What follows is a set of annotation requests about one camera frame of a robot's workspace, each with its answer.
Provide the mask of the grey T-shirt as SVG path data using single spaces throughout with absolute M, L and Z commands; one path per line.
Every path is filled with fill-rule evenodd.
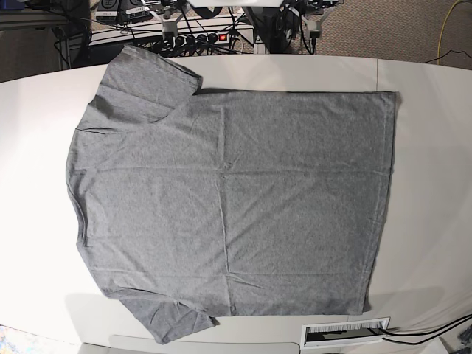
M 395 93 L 202 83 L 126 46 L 74 132 L 66 184 L 100 291 L 159 344 L 224 316 L 362 314 Z

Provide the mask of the white power strip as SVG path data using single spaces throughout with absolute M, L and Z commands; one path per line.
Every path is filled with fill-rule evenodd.
M 226 48 L 230 46 L 232 37 L 228 32 L 210 33 L 208 35 L 198 34 L 179 35 L 177 37 L 164 38 L 163 42 L 166 47 L 173 50 L 192 49 L 192 48 Z

